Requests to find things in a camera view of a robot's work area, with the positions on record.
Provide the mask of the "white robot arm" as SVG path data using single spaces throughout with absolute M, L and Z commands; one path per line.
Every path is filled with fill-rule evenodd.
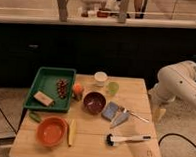
M 187 101 L 196 110 L 196 63 L 182 61 L 162 67 L 157 83 L 148 91 L 151 115 L 158 122 L 166 113 L 164 105 L 176 97 Z

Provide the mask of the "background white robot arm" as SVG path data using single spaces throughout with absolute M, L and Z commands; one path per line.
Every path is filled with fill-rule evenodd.
M 117 0 L 80 0 L 82 9 L 87 12 L 91 5 L 102 4 L 106 9 L 113 11 L 117 9 Z

